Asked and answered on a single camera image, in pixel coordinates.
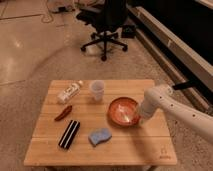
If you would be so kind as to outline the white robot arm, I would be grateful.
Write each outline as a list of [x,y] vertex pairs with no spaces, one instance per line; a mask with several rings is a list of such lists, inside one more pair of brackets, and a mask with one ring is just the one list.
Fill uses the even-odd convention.
[[136,113],[142,117],[142,122],[151,119],[156,110],[160,108],[213,144],[213,117],[174,100],[171,97],[172,94],[173,88],[168,84],[147,89],[144,92],[143,101],[136,109]]

